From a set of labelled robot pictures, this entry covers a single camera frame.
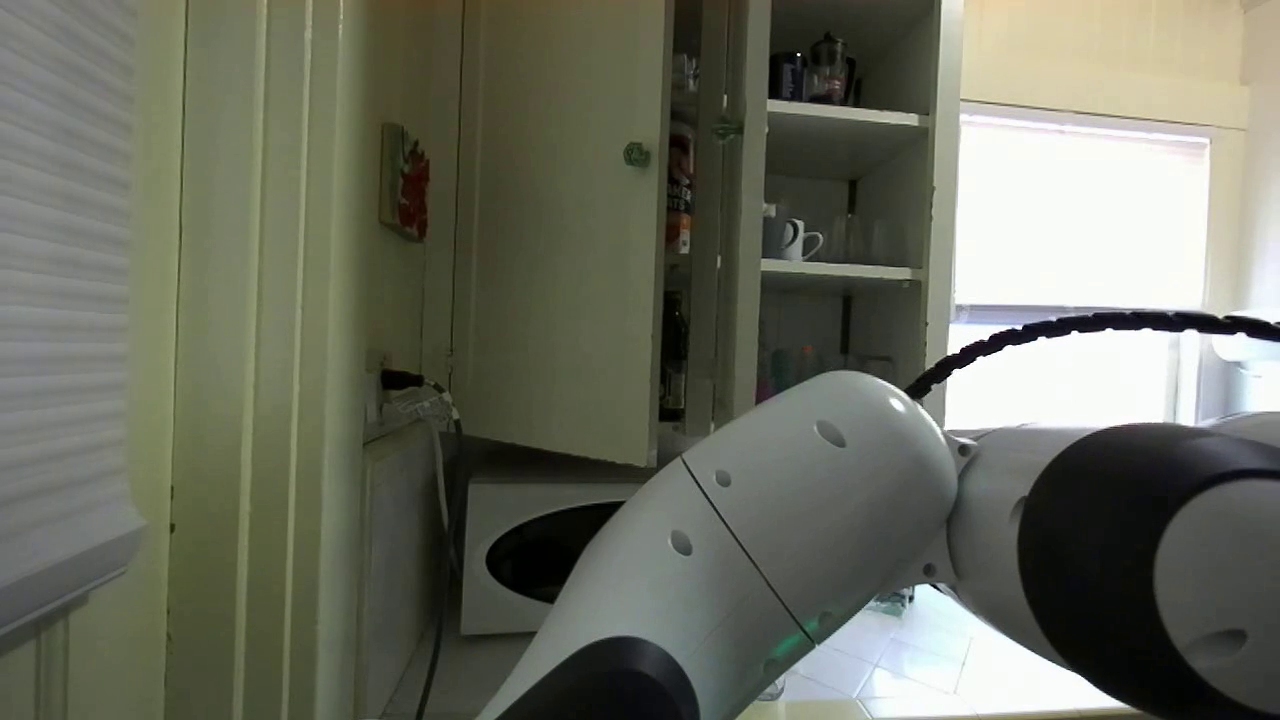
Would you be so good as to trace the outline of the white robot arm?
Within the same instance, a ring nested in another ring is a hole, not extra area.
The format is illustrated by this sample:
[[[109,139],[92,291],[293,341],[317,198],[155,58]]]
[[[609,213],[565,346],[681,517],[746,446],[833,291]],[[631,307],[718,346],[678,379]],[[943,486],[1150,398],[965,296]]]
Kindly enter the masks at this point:
[[[972,341],[911,385],[814,376],[645,482],[482,720],[733,720],[871,599],[932,584],[1157,720],[1280,720],[1280,424],[949,432],[926,398],[1084,334],[1280,341],[1108,307]]]

